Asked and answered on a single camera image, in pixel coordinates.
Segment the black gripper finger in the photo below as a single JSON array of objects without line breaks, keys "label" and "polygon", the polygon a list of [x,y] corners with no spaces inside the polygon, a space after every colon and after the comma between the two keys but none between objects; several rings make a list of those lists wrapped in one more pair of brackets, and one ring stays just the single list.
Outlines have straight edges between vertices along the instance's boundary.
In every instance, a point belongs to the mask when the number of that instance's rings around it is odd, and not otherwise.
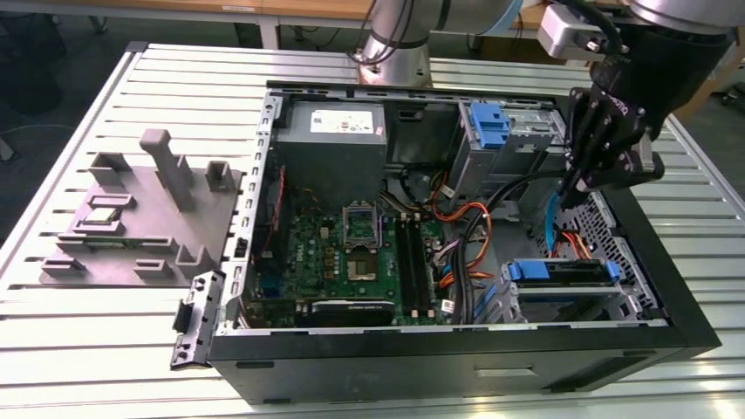
[{"label": "black gripper finger", "polygon": [[560,207],[573,209],[589,193],[615,188],[621,180],[620,154],[613,149],[620,114],[599,86],[573,88],[567,120],[565,177],[560,187]]},{"label": "black gripper finger", "polygon": [[612,162],[591,172],[585,185],[589,189],[627,189],[660,180],[664,174],[665,165],[660,154],[653,151],[652,140],[643,137]]}]

